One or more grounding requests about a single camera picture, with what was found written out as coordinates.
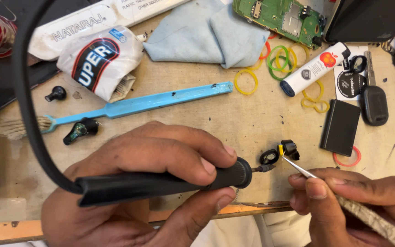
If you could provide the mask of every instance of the stain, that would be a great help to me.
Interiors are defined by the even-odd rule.
[[[32,191],[39,186],[39,182],[36,176],[26,177],[19,181],[18,187],[16,187],[17,194],[21,198],[26,200],[30,199]]]
[[[82,96],[80,95],[80,93],[78,91],[75,91],[72,94],[72,97],[75,98],[75,99],[81,99],[82,98]]]
[[[394,145],[392,146],[392,149],[391,149],[391,151],[390,151],[390,154],[388,155],[387,161],[388,161],[389,158],[391,157],[392,151],[394,151],[394,149],[395,149],[395,143],[394,143]]]

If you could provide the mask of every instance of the phone circuit board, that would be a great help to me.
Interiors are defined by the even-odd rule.
[[[295,0],[234,0],[234,12],[314,50],[322,44],[324,17]]]

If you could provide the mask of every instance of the black phone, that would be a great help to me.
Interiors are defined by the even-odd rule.
[[[395,1],[337,0],[326,42],[385,42],[395,35]]]

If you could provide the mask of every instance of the workbench surface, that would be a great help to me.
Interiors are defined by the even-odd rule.
[[[150,35],[166,15],[167,13],[161,14],[132,27],[131,30],[136,35],[145,32]],[[277,45],[288,47],[291,44],[292,41],[285,38],[270,40],[272,48]],[[321,49],[310,50],[311,55],[308,59],[315,57],[327,47],[328,45],[324,44]],[[304,50],[300,47],[293,49],[299,63],[303,64],[306,57]],[[384,126],[373,127],[366,125],[360,118],[354,145],[362,153],[362,159],[354,167],[341,169],[357,171],[375,179],[395,175],[395,67],[392,65],[391,55],[381,50],[381,47],[370,45],[369,49],[372,52],[377,85],[387,95],[389,120]],[[145,54],[141,64],[131,73],[136,76],[136,82],[127,98],[225,81],[233,82],[234,76],[241,69],[226,70],[218,64],[152,62]],[[236,149],[237,154],[252,167],[259,166],[258,158],[263,151],[276,148],[283,139],[292,139],[297,144],[301,155],[297,164],[303,168],[337,166],[332,159],[332,153],[318,147],[326,113],[320,114],[312,108],[302,107],[302,94],[293,98],[284,94],[279,82],[270,76],[266,61],[254,72],[259,86],[251,95],[243,95],[234,89],[231,94],[114,120],[99,118],[101,126],[96,136],[80,138],[69,146],[65,146],[62,139],[70,131],[72,124],[59,126],[56,131],[44,134],[43,138],[52,159],[62,171],[87,157],[110,138],[153,120],[204,129],[224,144]],[[333,72],[327,73],[321,81],[325,89],[323,99],[329,101],[336,98]],[[56,85],[66,89],[67,99],[45,101],[44,96]],[[245,91],[250,91],[254,87],[254,81],[248,74],[242,74],[239,77],[239,86]],[[314,83],[306,91],[308,95],[316,97],[319,87]],[[72,95],[75,92],[79,92],[81,97],[74,98]],[[32,96],[37,115],[47,114],[54,117],[100,109],[106,103],[63,73],[33,89]],[[0,111],[0,121],[20,118],[17,102]],[[352,163],[355,159],[338,157],[347,163]],[[266,203],[288,200],[292,189],[287,177],[296,171],[281,159],[275,165],[277,167],[268,173],[255,173],[251,184],[245,189],[238,190],[236,202]],[[36,161],[27,138],[9,141],[0,137],[0,222],[40,219],[42,202],[55,188],[56,185]],[[151,209],[173,209],[190,195],[191,193],[183,193],[181,196],[153,199]]]

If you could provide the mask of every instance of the black cable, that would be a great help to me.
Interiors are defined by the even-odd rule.
[[[36,114],[31,99],[29,75],[27,72],[28,47],[36,24],[39,23],[43,14],[54,0],[42,0],[40,2],[36,8],[33,7],[34,9],[26,16],[24,22],[18,26],[12,55],[14,91],[19,101],[19,107],[30,145],[42,169],[62,189],[71,193],[82,194],[82,188],[65,177],[51,160],[36,121]]]

